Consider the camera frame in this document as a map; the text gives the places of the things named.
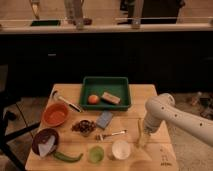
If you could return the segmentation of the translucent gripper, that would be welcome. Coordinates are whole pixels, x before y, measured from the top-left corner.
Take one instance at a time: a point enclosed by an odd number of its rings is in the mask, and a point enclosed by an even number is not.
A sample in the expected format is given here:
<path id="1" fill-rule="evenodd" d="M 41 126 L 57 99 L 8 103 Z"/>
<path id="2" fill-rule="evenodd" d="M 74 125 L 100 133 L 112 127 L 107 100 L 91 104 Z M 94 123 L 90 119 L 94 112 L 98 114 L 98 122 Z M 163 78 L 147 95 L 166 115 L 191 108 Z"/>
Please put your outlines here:
<path id="1" fill-rule="evenodd" d="M 142 132 L 139 135 L 139 138 L 137 141 L 137 146 L 139 148 L 144 148 L 147 145 L 147 143 L 149 142 L 150 138 L 151 138 L 151 134 L 149 132 Z"/>

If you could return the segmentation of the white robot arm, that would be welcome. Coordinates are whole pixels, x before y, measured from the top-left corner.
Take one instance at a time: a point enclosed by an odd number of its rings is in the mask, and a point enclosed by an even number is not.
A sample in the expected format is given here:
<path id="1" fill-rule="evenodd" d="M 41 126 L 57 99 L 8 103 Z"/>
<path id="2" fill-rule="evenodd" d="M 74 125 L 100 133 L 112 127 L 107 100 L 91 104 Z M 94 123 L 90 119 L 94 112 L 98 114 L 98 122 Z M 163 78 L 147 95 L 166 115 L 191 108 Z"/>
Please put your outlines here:
<path id="1" fill-rule="evenodd" d="M 177 109 L 171 94 L 163 93 L 149 98 L 145 109 L 145 118 L 138 123 L 139 146 L 143 147 L 150 135 L 158 131 L 162 121 L 167 121 L 213 147 L 213 121 Z"/>

